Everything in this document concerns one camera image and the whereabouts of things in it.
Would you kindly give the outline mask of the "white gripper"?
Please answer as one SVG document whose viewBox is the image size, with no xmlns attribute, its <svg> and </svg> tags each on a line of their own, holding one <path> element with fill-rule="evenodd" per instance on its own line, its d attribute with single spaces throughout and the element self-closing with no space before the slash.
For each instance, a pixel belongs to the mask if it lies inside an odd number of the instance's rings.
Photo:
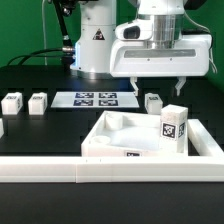
<svg viewBox="0 0 224 224">
<path fill-rule="evenodd" d="M 181 18 L 135 19 L 119 25 L 110 56 L 110 73 L 130 77 L 138 96 L 137 77 L 181 76 L 175 85 L 179 96 L 184 76 L 203 76 L 209 69 L 212 36 L 208 32 L 182 33 Z"/>
</svg>

